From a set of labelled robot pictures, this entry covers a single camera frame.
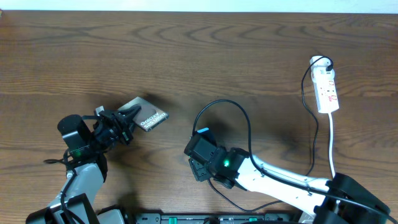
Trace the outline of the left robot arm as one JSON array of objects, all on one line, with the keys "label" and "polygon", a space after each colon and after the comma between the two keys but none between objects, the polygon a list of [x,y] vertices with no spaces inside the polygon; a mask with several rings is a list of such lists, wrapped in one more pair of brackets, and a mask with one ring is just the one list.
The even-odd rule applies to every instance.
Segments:
[{"label": "left robot arm", "polygon": [[57,129],[68,146],[61,159],[47,159],[47,164],[63,164],[66,182],[60,193],[45,208],[31,213],[26,223],[135,223],[136,219],[122,206],[112,205],[95,212],[93,202],[108,172],[105,153],[117,143],[128,145],[135,128],[134,117],[140,105],[124,110],[96,109],[90,131],[88,116],[71,114]]}]

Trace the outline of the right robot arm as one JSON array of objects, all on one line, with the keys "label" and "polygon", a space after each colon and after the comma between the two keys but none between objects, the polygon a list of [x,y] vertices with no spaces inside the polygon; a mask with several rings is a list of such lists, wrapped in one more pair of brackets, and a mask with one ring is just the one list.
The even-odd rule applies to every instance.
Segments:
[{"label": "right robot arm", "polygon": [[332,179],[296,174],[244,149],[227,150],[205,133],[196,133],[184,153],[197,181],[269,195],[303,211],[313,223],[396,223],[385,203],[345,174]]}]

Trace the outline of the bronze Galaxy smartphone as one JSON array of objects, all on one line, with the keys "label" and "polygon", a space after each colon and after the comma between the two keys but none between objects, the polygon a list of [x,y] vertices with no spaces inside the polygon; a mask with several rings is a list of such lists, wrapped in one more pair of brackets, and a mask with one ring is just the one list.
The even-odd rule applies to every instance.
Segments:
[{"label": "bronze Galaxy smartphone", "polygon": [[118,111],[128,109],[132,105],[136,104],[141,106],[141,110],[133,118],[132,122],[145,132],[151,131],[160,123],[169,118],[169,114],[167,112],[140,97],[136,97],[122,107],[118,108]]}]

